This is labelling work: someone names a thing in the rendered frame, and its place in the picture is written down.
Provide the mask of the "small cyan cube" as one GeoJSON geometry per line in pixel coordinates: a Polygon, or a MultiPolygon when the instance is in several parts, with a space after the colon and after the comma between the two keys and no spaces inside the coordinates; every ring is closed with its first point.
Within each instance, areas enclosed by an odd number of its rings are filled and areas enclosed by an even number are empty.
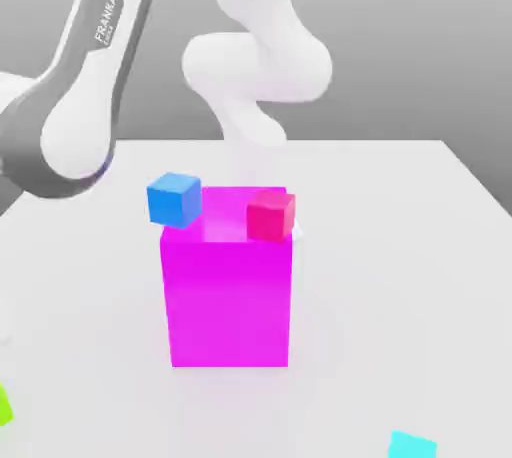
{"type": "Polygon", "coordinates": [[[437,443],[401,431],[391,433],[387,458],[436,458],[437,443]]]}

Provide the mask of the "small lime green cube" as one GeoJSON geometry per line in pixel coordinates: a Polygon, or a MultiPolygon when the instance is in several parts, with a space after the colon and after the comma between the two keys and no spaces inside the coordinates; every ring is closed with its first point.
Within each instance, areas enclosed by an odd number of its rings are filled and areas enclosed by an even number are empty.
{"type": "Polygon", "coordinates": [[[0,383],[0,427],[13,420],[13,410],[9,402],[7,391],[0,383]]]}

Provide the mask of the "small red cube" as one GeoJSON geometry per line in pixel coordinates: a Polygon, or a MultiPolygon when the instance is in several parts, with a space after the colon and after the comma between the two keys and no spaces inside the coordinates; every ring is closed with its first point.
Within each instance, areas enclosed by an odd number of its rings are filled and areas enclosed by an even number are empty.
{"type": "Polygon", "coordinates": [[[286,191],[258,191],[247,205],[247,237],[282,242],[294,227],[296,196],[286,191]]]}

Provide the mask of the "large magenta box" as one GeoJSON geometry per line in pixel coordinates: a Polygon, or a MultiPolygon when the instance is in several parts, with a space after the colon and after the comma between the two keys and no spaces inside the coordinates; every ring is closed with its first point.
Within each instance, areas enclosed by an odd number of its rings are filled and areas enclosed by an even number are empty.
{"type": "Polygon", "coordinates": [[[175,368],[285,367],[293,240],[247,236],[257,187],[207,186],[188,227],[167,227],[160,256],[175,368]]]}

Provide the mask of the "small blue cube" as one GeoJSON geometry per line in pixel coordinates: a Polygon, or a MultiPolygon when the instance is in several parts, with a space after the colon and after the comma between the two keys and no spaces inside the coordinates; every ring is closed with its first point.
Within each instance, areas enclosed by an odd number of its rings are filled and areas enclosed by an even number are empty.
{"type": "Polygon", "coordinates": [[[152,223],[186,228],[202,212],[201,180],[168,172],[147,187],[147,198],[152,223]]]}

